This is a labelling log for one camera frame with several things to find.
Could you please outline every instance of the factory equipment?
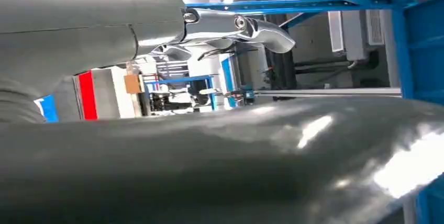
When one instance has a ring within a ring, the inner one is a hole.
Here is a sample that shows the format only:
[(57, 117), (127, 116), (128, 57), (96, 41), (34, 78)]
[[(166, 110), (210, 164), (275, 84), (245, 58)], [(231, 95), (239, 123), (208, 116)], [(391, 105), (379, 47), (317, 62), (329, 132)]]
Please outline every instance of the factory equipment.
[[(275, 25), (185, 8), (181, 0), (1, 2), (5, 223), (367, 224), (444, 171), (444, 109), (398, 98), (310, 98), (191, 118), (25, 124), (42, 122), (33, 100), (65, 75), (161, 45), (223, 38), (285, 52), (294, 41)], [(424, 42), (407, 46), (399, 34), (404, 16), (393, 2), (301, 1), (280, 12), (301, 4), (311, 12), (321, 5), (395, 8), (397, 49), (408, 56)], [(438, 88), (413, 86), (411, 72), (401, 77), (404, 97), (431, 99), (419, 92)]]
[(50, 94), (63, 77), (129, 61), (165, 44), (226, 38), (262, 43), (276, 52), (294, 45), (276, 25), (233, 12), (185, 8), (182, 0), (2, 2), (8, 9), (1, 18), (8, 22), (0, 24), (0, 52), (8, 58), (1, 65), (0, 87), (11, 91), (4, 95), (11, 104), (1, 105), (3, 121), (41, 122), (34, 100)]

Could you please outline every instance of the pipe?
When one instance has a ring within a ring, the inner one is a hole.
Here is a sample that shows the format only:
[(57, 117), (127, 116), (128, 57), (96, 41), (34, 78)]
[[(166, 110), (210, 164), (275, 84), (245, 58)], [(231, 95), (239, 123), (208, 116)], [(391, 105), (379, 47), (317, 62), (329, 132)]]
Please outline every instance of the pipe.
[(329, 57), (329, 58), (316, 58), (313, 60), (302, 61), (294, 63), (295, 67), (302, 67), (307, 65), (315, 65), (315, 64), (326, 64), (326, 63), (338, 63), (338, 62), (348, 62), (347, 56), (342, 55), (340, 57)]
[(373, 224), (444, 171), (444, 108), (308, 98), (214, 114), (3, 125), (8, 223)]

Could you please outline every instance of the cable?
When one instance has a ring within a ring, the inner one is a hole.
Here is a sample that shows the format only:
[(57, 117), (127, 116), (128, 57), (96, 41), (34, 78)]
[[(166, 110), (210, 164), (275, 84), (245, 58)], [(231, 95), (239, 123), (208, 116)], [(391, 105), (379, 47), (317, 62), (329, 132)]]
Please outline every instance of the cable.
[(226, 53), (226, 51), (229, 51), (232, 48), (234, 48), (234, 46), (235, 46), (235, 43), (232, 42), (231, 45), (226, 48), (207, 51), (207, 52), (203, 53), (197, 60), (200, 61), (206, 57), (209, 57), (210, 55), (224, 54), (224, 53)]
[(318, 83), (325, 82), (325, 81), (327, 81), (327, 80), (329, 80), (329, 79), (332, 79), (333, 77), (336, 77), (337, 75), (339, 75), (339, 74), (341, 74), (341, 73), (343, 73), (343, 72), (350, 71), (350, 70), (354, 69), (358, 64), (359, 64), (359, 61), (353, 61), (353, 62), (351, 63), (351, 65), (349, 65), (349, 66), (347, 66), (347, 67), (345, 67), (345, 68), (340, 68), (340, 69), (338, 69), (337, 71), (335, 71), (335, 72), (333, 72), (333, 73), (331, 73), (331, 74), (328, 74), (328, 75), (322, 77), (321, 79), (318, 79), (318, 80), (314, 81), (314, 82), (311, 83), (310, 85), (307, 85), (307, 87), (308, 87), (308, 88), (313, 87), (314, 85), (316, 85), (316, 84), (318, 84)]

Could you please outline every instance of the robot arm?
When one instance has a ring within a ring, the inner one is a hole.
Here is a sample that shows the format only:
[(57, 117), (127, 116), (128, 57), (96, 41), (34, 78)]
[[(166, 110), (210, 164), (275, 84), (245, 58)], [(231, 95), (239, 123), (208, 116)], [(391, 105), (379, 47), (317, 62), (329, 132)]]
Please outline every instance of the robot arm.
[[(36, 99), (65, 76), (129, 61), (162, 45), (220, 38), (294, 41), (273, 25), (232, 12), (185, 9), (182, 0), (2, 0), (0, 87)], [(275, 33), (279, 38), (268, 36)]]

